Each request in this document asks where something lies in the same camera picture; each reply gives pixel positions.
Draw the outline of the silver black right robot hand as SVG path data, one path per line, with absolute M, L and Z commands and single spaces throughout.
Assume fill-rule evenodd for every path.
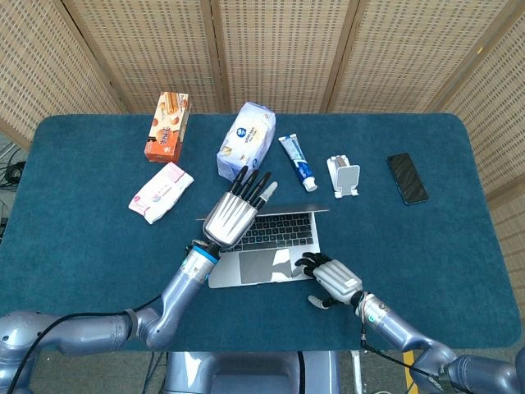
M 362 280 L 341 261 L 323 253 L 305 252 L 294 263 L 293 277 L 299 274 L 313 278 L 329 295 L 321 300 L 315 295 L 308 296 L 308 302 L 319 309 L 329 309 L 334 305 L 351 305 L 354 311 L 363 297 Z

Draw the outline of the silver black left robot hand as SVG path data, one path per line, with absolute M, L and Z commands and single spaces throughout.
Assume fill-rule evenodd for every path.
M 258 181 L 258 170 L 249 176 L 243 166 L 225 192 L 204 219 L 203 235 L 214 252 L 236 246 L 267 203 L 278 184 L 267 184 L 272 174 L 266 172 Z

